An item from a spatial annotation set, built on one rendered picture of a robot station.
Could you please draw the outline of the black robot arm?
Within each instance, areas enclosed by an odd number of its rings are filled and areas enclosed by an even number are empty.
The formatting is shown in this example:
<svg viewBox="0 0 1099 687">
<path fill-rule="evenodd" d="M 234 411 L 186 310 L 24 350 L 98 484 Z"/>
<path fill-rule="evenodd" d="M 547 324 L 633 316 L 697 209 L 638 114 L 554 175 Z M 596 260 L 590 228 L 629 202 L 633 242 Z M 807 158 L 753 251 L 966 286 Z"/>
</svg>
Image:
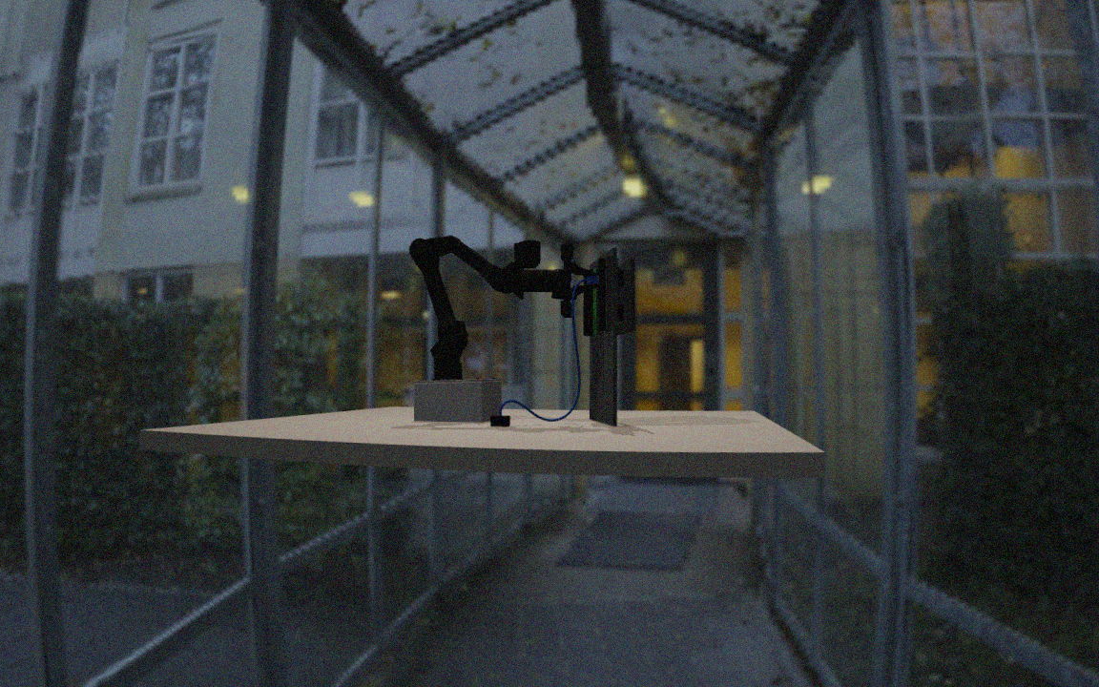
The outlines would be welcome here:
<svg viewBox="0 0 1099 687">
<path fill-rule="evenodd" d="M 540 292 L 539 272 L 524 270 L 536 268 L 540 262 L 540 240 L 522 240 L 514 243 L 514 261 L 508 262 L 506 268 L 496 266 L 492 262 L 482 261 L 480 254 L 462 243 L 460 239 L 448 235 L 446 239 L 415 239 L 409 247 L 409 254 L 423 272 L 428 293 L 433 310 L 439 319 L 439 341 L 430 352 L 433 357 L 432 380 L 463 380 L 460 355 L 467 346 L 467 334 L 464 322 L 457 321 L 446 295 L 444 280 L 439 272 L 439 257 L 453 253 L 460 261 L 467 262 L 471 268 L 479 272 L 493 290 L 502 293 L 515 293 L 518 299 L 524 298 L 524 292 Z M 515 291 L 514 291 L 515 290 Z M 440 358 L 436 358 L 440 357 Z"/>
</svg>

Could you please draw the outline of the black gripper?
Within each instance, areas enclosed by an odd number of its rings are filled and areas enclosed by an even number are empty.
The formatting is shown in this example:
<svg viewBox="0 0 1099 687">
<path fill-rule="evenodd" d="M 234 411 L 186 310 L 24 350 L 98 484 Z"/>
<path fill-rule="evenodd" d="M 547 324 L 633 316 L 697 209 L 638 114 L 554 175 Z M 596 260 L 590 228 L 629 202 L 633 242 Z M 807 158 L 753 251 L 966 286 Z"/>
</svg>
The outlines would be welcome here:
<svg viewBox="0 0 1099 687">
<path fill-rule="evenodd" d="M 574 261 L 574 246 L 571 246 L 571 243 L 562 244 L 560 261 L 564 261 L 564 269 L 545 269 L 539 272 L 539 290 L 540 292 L 564 292 L 564 300 L 560 301 L 560 315 L 571 318 L 570 300 L 574 288 L 570 287 L 570 274 L 584 275 L 584 277 L 599 277 L 599 273 L 586 270 L 581 266 L 577 266 L 577 262 Z M 593 290 L 598 285 L 577 285 L 574 299 L 577 299 L 577 295 Z"/>
</svg>

